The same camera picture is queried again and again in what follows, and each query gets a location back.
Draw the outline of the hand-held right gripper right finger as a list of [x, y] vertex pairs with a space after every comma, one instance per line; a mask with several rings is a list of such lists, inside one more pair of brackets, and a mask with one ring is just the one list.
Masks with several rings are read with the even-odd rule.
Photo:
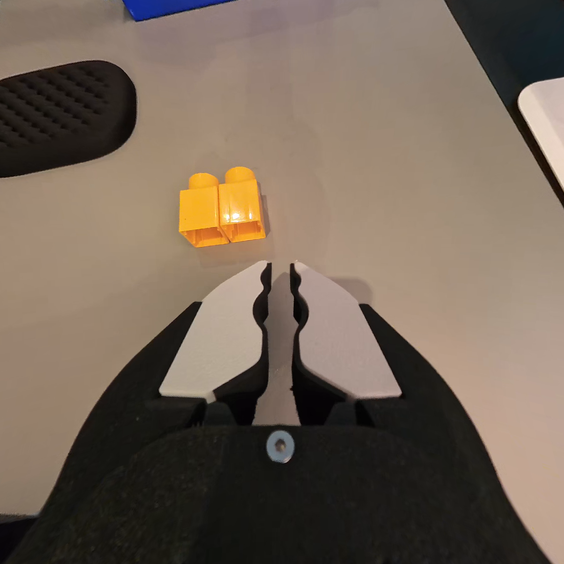
[[299, 360], [349, 400], [398, 398], [402, 392], [360, 303], [346, 289], [301, 262], [297, 297], [306, 307], [298, 331]]

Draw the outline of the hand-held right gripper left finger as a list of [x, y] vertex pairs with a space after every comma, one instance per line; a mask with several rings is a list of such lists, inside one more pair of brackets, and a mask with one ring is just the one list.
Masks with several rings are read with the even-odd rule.
[[215, 402], [231, 393], [237, 377], [268, 359], [271, 267], [258, 261], [202, 300], [160, 385], [161, 396]]

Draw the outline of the yellow toy block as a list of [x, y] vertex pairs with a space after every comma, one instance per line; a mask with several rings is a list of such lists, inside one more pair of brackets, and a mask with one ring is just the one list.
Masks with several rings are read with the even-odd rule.
[[193, 174], [180, 191], [179, 233], [195, 248], [229, 243], [221, 227], [219, 180], [214, 175]]
[[262, 198], [254, 172], [243, 166], [229, 169], [218, 187], [220, 226], [230, 243], [264, 239]]

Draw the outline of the blue plastic bin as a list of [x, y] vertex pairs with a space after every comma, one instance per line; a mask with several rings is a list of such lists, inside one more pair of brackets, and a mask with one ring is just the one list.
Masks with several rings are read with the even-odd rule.
[[146, 21], [231, 1], [122, 1], [134, 21]]

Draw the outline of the grey desk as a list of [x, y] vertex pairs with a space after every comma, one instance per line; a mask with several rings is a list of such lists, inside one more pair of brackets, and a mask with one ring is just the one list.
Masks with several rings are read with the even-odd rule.
[[[443, 1], [1, 1], [1, 77], [108, 60], [137, 125], [1, 180], [1, 513], [39, 512], [111, 380], [191, 302], [272, 263], [257, 422], [297, 422], [288, 268], [372, 307], [447, 381], [563, 563], [563, 208]], [[179, 193], [251, 169], [264, 239], [193, 247]]]

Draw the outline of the white stand base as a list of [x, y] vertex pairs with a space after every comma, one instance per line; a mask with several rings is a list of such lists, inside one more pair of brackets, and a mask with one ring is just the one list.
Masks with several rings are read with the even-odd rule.
[[563, 188], [563, 77], [524, 88], [518, 96], [518, 108]]

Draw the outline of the dark flat plate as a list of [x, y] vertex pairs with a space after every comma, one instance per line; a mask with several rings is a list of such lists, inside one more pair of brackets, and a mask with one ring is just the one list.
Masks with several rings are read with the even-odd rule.
[[504, 106], [563, 77], [563, 1], [445, 1]]

